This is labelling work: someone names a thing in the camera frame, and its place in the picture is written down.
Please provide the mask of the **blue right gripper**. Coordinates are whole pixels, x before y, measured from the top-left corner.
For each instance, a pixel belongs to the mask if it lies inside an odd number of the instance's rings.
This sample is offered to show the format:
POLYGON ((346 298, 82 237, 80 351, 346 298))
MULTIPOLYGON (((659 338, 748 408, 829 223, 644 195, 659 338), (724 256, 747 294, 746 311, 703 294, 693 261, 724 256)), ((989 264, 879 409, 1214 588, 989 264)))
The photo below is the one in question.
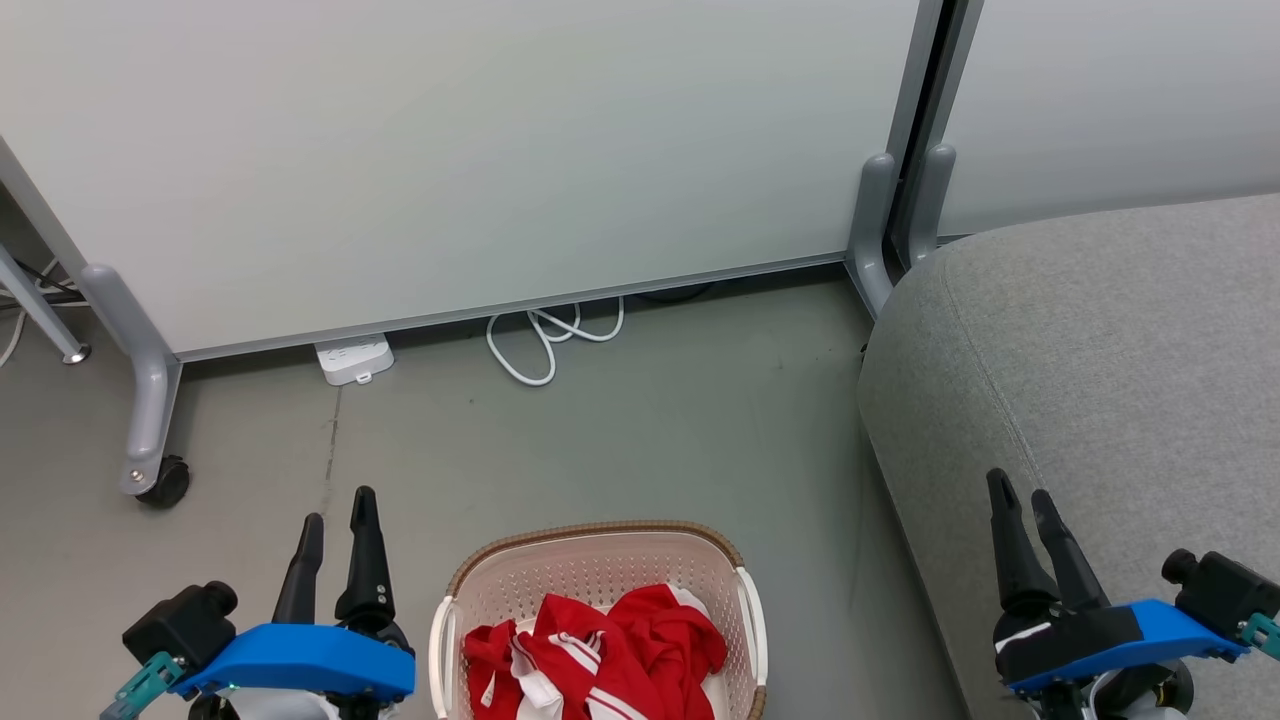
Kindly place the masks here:
POLYGON ((1039 542, 1055 580, 1041 566, 1009 474, 987 473, 998 597, 1005 614, 995 633, 1002 683, 1023 698, 1080 694, 1106 673, 1187 656, 1234 661, 1245 653, 1251 601, 1110 600, 1047 489, 1032 495, 1039 542))

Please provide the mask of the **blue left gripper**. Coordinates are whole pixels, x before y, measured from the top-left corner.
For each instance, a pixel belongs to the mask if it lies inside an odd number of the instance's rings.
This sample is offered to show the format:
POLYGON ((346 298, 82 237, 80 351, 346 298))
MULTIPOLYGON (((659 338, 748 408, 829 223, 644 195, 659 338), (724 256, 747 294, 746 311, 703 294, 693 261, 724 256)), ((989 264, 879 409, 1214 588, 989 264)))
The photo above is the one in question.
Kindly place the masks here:
POLYGON ((324 559, 324 518, 308 514, 285 570, 271 621, 234 638, 204 670, 175 684, 175 693, 229 687, 369 694, 393 701, 416 691, 416 660, 396 621, 387 546, 378 497, 355 492, 353 543, 344 591, 335 602, 340 626, 315 624, 317 574, 324 559))

